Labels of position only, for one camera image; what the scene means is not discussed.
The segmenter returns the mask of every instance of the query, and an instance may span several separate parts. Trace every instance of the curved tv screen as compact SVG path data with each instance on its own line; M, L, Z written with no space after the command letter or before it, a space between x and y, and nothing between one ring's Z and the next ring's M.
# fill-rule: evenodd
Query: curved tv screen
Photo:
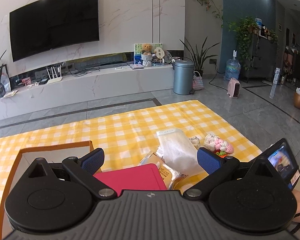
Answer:
M39 0L10 13L13 61L98 40L98 0Z

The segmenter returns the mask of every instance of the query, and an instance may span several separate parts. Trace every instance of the blue-gray trash can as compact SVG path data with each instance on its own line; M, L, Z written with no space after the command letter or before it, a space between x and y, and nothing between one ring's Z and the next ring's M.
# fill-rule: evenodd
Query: blue-gray trash can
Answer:
M192 61L177 60L174 65L173 92L189 95L192 89L194 64Z

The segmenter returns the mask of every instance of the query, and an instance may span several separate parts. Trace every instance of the gray tile floor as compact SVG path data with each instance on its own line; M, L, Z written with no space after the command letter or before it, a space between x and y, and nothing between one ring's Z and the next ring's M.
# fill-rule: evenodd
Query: gray tile floor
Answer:
M153 91L61 106L5 119L0 121L0 137L160 104L199 100L261 150L286 138L300 164L300 110L293 106L292 88L277 86L274 98L270 99L271 86L261 81L250 81L248 84L241 82L240 97L229 98L225 90L208 82L204 80L205 89L194 95L181 96L172 90ZM214 80L213 84L227 87L227 82L222 79Z

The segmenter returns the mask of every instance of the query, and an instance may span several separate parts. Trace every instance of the wall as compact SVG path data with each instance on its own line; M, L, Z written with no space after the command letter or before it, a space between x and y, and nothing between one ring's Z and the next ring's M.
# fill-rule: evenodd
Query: wall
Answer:
M238 22L240 18L251 16L262 19L268 29L275 29L275 0L223 0L224 20ZM235 33L228 32L227 26L222 33L220 71L226 67L226 61L236 49Z
M285 11L284 7L281 3L279 3L277 0L275 1L275 33L278 35L278 53L277 53L277 59L276 59L276 67L282 68L283 64L283 54L286 47L286 40L285 40L285 33L286 33L286 27L285 27ZM279 31L279 24L282 26L282 30Z
M0 54L10 76L94 55L133 51L134 43L183 49L185 0L99 0L100 41L67 46L12 62L9 12L37 0L0 0Z
M284 44L286 44L286 28L290 30L289 47L292 47L292 34L296 35L296 44L300 46L300 24L295 20L294 16L291 15L290 9L285 9L285 29L284 29Z
M222 0L213 0L217 6L222 9ZM212 46L218 42L221 42L222 28L221 20L216 19L211 7L210 11L206 11L206 7L201 6L196 0L186 0L186 22L185 22L185 37L192 46L197 46L201 49L201 46L208 36L207 46ZM207 55L218 55L215 57L219 65L220 61L221 44L217 45L209 50ZM185 49L185 56L190 57L190 53ZM209 60L203 65L203 72L206 74L216 73L214 64L209 64Z

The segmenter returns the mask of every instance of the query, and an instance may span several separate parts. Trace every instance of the gray cabinet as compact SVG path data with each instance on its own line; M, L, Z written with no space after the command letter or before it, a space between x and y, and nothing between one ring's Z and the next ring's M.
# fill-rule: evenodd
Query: gray cabinet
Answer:
M271 41L254 35L253 44L250 48L252 53L249 70L241 68L240 77L246 78L272 78L276 68L277 45Z

